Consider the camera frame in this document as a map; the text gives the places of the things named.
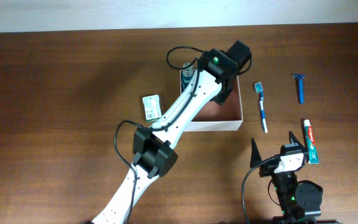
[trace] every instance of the small package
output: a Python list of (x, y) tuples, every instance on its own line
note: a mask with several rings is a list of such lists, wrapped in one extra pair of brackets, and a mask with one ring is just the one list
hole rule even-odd
[(158, 95), (145, 96), (142, 100), (147, 122), (161, 118), (160, 97)]

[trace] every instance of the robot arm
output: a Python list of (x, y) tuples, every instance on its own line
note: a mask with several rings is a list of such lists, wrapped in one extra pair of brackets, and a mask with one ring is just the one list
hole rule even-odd
[[(207, 102), (213, 100), (223, 104), (233, 88), (233, 79), (251, 56), (249, 48), (239, 41), (227, 52), (216, 49), (204, 52), (199, 59), (197, 75), (193, 76), (168, 111), (151, 128), (136, 130), (132, 150), (135, 156), (131, 166), (137, 172), (138, 179), (133, 206), (150, 184), (163, 177), (178, 159), (173, 149), (188, 123)], [(134, 174), (129, 170), (106, 208), (89, 223), (123, 223), (131, 207), (133, 187)]]
[[(323, 188), (308, 180), (297, 180), (295, 172), (305, 165), (308, 150), (291, 131), (289, 135), (290, 144), (283, 145), (280, 154), (271, 157), (268, 162), (259, 167), (260, 177), (271, 176), (282, 209), (283, 216), (274, 217), (273, 223), (316, 223), (315, 218), (321, 215)], [(250, 167), (257, 167), (257, 164), (261, 164), (261, 162), (258, 147), (252, 139)], [(247, 223), (249, 223), (245, 207), (243, 210)]]

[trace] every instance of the open box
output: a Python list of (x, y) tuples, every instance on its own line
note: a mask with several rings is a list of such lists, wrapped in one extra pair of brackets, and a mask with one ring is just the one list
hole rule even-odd
[(233, 85), (235, 87), (223, 105), (219, 106), (213, 101), (206, 103), (194, 119), (190, 121), (185, 131), (237, 131), (242, 123), (242, 105), (238, 77), (234, 80)]

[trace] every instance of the toothbrush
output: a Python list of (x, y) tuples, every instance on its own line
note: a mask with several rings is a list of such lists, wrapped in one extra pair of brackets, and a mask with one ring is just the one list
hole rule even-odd
[(264, 89), (262, 88), (261, 82), (255, 83), (255, 91), (257, 93), (260, 93), (260, 100), (259, 100), (260, 117), (262, 118), (262, 127), (264, 128), (265, 133), (267, 133), (266, 117), (265, 117), (265, 110), (264, 110)]

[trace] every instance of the toothpaste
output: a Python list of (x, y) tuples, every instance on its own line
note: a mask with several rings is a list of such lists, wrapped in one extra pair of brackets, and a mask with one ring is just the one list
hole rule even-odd
[(303, 126), (305, 127), (305, 135), (306, 135), (306, 148), (309, 151), (309, 164), (318, 164), (318, 156), (316, 151), (316, 144), (314, 143), (313, 130), (310, 125), (309, 120), (305, 120), (303, 122)]

